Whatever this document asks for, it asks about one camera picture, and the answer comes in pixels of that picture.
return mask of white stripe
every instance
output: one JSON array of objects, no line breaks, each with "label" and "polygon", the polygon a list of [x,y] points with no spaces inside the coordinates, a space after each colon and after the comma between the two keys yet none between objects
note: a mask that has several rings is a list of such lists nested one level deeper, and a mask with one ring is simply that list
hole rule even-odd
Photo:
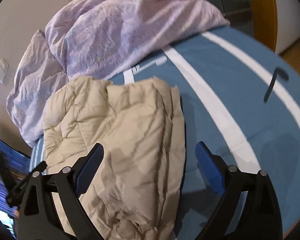
[{"label": "white stripe", "polygon": [[260,164],[250,143],[220,98],[174,48],[167,46],[163,51],[173,64],[176,65],[200,101],[204,104],[225,139],[239,169],[244,172],[258,173],[261,170]]},{"label": "white stripe", "polygon": [[34,156],[32,156],[33,154],[35,154],[35,151],[36,150],[36,147],[37,146],[34,146],[34,148],[32,149],[32,154],[31,154],[31,157],[30,157],[30,166],[29,166],[29,171],[32,171],[32,165],[33,165],[33,159],[34,159]]},{"label": "white stripe", "polygon": [[38,143],[37,150],[35,151],[35,160],[34,160],[35,166],[34,166],[32,169],[34,169],[34,168],[38,165],[38,164],[37,164],[37,161],[38,161],[38,150],[39,150],[39,146],[40,146],[40,142]]},{"label": "white stripe", "polygon": [[42,147],[41,147],[40,162],[43,161],[43,157],[44,157],[44,140],[43,140],[43,137],[41,138],[41,140],[42,140]]},{"label": "white stripe", "polygon": [[131,84],[134,83],[134,77],[133,77],[133,72],[132,69],[127,69],[126,71],[123,72],[123,77],[124,77],[124,84]]},{"label": "white stripe", "polygon": [[[255,61],[248,54],[243,52],[238,47],[224,40],[223,38],[210,33],[202,33],[202,36],[207,38],[208,40],[218,44],[220,47],[234,55],[238,60],[247,65],[257,76],[259,76],[268,86],[272,79],[272,74],[267,71],[261,64]],[[300,107],[294,101],[293,97],[289,94],[289,92],[284,88],[284,86],[278,81],[275,81],[273,92],[280,98],[282,103],[286,106],[289,112],[292,114],[294,120],[300,128]]]}]

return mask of wall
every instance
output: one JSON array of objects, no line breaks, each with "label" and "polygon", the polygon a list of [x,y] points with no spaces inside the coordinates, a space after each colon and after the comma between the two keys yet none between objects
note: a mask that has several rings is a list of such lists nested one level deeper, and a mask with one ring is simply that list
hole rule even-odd
[{"label": "wall", "polygon": [[53,15],[71,0],[3,0],[0,4],[0,59],[9,63],[4,84],[0,83],[0,139],[24,153],[30,148],[6,112],[6,98],[14,75],[33,34],[44,29]]},{"label": "wall", "polygon": [[275,52],[281,53],[300,38],[300,3],[298,0],[276,0],[278,34]]}]

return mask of bedsheet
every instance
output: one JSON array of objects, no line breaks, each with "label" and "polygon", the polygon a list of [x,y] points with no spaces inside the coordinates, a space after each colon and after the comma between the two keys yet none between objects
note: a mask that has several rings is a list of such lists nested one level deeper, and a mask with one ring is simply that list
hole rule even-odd
[{"label": "bedsheet", "polygon": [[[264,103],[277,67],[289,81],[277,78]],[[179,87],[186,123],[177,239],[195,239],[219,200],[198,168],[194,149],[201,140],[228,165],[268,172],[287,232],[300,218],[300,76],[268,48],[230,27],[172,44],[111,81],[124,84],[152,76]],[[243,205],[244,195],[229,232]]]}]

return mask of beige puffer jacket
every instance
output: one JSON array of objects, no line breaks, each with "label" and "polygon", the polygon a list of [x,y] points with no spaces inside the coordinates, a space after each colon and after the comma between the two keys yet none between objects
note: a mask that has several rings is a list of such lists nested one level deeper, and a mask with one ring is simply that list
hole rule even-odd
[{"label": "beige puffer jacket", "polygon": [[[158,78],[116,86],[80,77],[50,98],[43,125],[49,173],[103,145],[104,159],[80,202],[105,239],[169,239],[185,162],[177,87]],[[54,201],[73,234],[57,194]]]}]

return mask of blue clamp pad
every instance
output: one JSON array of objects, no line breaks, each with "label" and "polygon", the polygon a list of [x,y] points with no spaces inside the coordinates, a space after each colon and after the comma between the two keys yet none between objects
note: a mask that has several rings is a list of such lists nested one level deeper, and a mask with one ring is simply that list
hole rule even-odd
[{"label": "blue clamp pad", "polygon": [[78,198],[81,194],[87,192],[88,187],[103,160],[103,155],[103,146],[97,143],[89,152],[89,154],[84,157],[86,162],[75,177],[74,193]]},{"label": "blue clamp pad", "polygon": [[195,156],[213,191],[218,195],[225,192],[224,172],[227,167],[223,159],[213,155],[203,142],[195,147]]}]

